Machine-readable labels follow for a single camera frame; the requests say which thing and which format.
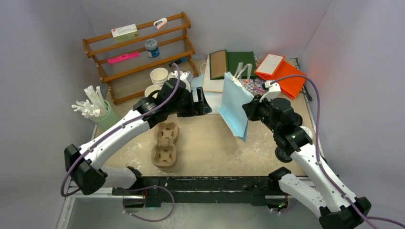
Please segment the light blue paper bag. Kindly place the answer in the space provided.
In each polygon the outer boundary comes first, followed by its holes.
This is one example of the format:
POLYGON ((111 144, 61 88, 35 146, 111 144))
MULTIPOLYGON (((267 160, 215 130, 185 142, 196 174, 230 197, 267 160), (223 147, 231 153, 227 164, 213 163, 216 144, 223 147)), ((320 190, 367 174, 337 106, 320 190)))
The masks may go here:
POLYGON ((250 79, 251 70, 252 64, 240 62, 235 75, 230 72, 224 74, 221 107, 217 107, 220 116, 233 135, 244 142, 247 138, 248 119, 242 105, 251 102, 254 96, 242 86, 240 79, 245 71, 247 72, 247 78, 250 79))

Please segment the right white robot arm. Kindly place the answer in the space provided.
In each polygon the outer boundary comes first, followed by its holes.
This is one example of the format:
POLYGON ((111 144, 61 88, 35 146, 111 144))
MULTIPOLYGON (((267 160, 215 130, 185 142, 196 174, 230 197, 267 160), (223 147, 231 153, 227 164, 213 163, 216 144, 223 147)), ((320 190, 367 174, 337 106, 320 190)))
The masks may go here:
POLYGON ((350 191, 317 155, 316 145, 289 100, 261 101, 255 96, 242 108, 249 120, 261 121, 272 131, 276 145, 300 165, 315 186, 304 184, 282 167, 268 175, 272 193, 292 195, 315 214, 324 229, 354 229, 364 222, 361 215, 370 211, 370 201, 350 191))

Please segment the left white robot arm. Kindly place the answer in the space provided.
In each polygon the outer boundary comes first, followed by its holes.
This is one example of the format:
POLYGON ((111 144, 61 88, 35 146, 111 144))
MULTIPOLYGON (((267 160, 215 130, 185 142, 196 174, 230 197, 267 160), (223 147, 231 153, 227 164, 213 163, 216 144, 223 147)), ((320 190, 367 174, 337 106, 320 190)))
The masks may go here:
POLYGON ((102 170, 105 162, 132 139, 166 121, 169 115, 193 117, 211 113, 203 88, 196 88, 197 101, 194 101, 192 92, 184 81, 172 78, 160 90, 139 100, 120 121, 97 138, 80 147, 73 144, 66 147, 64 163, 67 174, 63 179, 61 195, 68 197, 75 193, 64 190, 68 178, 84 195, 98 191, 109 178, 102 170))

